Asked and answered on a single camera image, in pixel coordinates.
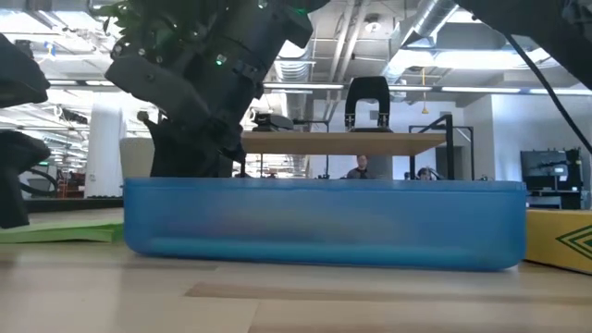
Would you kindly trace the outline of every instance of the blue plastic bin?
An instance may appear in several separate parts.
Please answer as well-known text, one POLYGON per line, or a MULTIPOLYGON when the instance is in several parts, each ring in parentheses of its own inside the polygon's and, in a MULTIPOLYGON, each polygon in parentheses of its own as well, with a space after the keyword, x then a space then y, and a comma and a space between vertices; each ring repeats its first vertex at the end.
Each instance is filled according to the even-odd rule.
POLYGON ((492 271, 525 252, 517 182, 127 179, 124 195, 147 255, 492 271))

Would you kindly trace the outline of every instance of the green mat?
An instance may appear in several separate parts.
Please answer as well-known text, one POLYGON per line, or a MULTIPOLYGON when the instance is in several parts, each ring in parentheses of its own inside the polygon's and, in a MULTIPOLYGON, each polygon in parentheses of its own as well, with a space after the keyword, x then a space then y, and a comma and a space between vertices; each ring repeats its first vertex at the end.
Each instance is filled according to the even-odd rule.
POLYGON ((121 220, 43 222, 25 227, 0 229, 0 244, 121 240, 123 240, 123 221, 121 220))

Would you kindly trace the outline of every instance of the yellow box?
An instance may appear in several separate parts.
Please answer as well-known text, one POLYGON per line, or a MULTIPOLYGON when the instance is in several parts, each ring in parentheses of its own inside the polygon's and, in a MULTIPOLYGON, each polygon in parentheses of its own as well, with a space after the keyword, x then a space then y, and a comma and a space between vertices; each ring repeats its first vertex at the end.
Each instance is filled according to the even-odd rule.
POLYGON ((526 260, 592 274, 592 212, 528 210, 526 260))

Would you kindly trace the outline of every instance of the light wood surface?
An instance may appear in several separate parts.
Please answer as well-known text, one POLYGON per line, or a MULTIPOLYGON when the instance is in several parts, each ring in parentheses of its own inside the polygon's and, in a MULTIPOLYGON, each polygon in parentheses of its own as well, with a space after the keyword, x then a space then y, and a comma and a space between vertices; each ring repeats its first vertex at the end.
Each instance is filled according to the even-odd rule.
POLYGON ((0 295, 2 333, 592 332, 592 277, 529 264, 485 274, 0 245, 0 295))
POLYGON ((242 144, 249 154, 420 154, 446 141, 444 134, 244 132, 242 144))

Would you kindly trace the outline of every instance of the white column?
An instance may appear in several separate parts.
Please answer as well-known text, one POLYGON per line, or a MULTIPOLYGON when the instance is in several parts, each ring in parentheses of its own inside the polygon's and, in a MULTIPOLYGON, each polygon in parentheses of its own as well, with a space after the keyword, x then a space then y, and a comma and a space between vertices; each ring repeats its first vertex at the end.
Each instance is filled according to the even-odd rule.
POLYGON ((118 93, 94 94, 84 197, 121 196, 123 177, 119 140, 126 135, 125 98, 118 93))

